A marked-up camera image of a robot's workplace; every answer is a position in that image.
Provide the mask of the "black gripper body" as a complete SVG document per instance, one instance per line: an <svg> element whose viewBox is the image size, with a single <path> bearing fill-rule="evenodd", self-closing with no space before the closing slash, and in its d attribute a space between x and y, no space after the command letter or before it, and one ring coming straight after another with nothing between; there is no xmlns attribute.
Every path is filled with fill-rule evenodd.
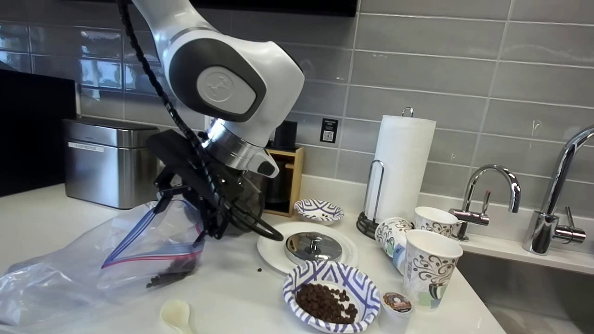
<svg viewBox="0 0 594 334"><path fill-rule="evenodd" d="M259 187L242 172L215 161L174 129L150 135L146 150L163 163L153 179L157 194L185 198L198 211L207 235L222 235L228 226L259 229Z"/></svg>

